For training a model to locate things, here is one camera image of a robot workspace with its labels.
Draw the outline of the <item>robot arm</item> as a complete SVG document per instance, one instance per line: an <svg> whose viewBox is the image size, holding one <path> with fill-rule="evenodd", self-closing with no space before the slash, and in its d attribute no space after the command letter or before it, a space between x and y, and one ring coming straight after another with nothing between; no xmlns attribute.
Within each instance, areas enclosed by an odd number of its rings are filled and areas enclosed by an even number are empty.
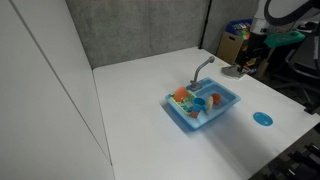
<svg viewBox="0 0 320 180"><path fill-rule="evenodd" d="M301 42L305 36L297 31L272 33L271 27L285 26L309 19L320 12L320 0L259 0L250 27L251 48L276 48Z"/></svg>

